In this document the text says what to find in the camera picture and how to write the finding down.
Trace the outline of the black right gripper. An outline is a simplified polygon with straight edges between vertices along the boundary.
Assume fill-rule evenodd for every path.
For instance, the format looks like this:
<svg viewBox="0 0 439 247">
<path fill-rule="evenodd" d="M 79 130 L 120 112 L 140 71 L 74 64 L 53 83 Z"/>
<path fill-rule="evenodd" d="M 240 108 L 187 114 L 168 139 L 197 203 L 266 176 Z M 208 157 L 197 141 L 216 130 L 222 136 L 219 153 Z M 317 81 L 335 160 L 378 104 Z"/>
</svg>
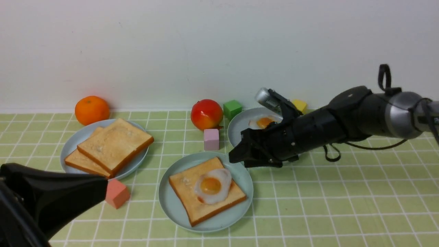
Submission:
<svg viewBox="0 0 439 247">
<path fill-rule="evenodd" d="M 265 129 L 247 128 L 240 132 L 240 142 L 229 152 L 229 161 L 246 168 L 281 168 L 302 153 L 344 141 L 347 135 L 334 116 L 326 111 L 294 118 L 285 114 L 281 122 Z"/>
</svg>

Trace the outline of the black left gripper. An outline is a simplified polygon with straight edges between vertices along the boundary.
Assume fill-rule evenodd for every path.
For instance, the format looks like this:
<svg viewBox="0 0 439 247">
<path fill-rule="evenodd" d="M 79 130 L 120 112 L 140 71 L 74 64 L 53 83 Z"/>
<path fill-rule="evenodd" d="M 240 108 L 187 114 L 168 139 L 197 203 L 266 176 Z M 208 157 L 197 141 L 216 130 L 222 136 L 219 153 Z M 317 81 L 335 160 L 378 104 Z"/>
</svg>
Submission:
<svg viewBox="0 0 439 247">
<path fill-rule="evenodd" d="M 1 165 L 1 246 L 50 247 L 49 239 L 105 200 L 108 180 Z"/>
</svg>

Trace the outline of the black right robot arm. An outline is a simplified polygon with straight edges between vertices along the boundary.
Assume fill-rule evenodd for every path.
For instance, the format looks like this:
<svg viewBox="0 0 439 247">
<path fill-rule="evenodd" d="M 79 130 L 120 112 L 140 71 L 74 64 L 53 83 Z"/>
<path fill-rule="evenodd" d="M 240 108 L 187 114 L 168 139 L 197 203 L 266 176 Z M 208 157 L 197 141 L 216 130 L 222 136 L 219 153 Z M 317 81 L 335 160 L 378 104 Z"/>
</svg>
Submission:
<svg viewBox="0 0 439 247">
<path fill-rule="evenodd" d="M 327 146 L 335 143 L 360 148 L 355 142 L 371 136 L 400 139 L 378 150 L 397 147 L 423 132 L 432 133 L 438 140 L 438 101 L 393 87 L 391 78 L 389 65 L 381 64 L 378 86 L 382 93 L 356 86 L 309 114 L 303 114 L 274 90 L 260 89 L 257 102 L 280 114 L 281 121 L 263 129 L 241 131 L 241 140 L 229 152 L 229 161 L 243 162 L 246 168 L 281 168 L 284 162 L 295 162 L 300 154 L 316 148 L 327 152 Z"/>
</svg>

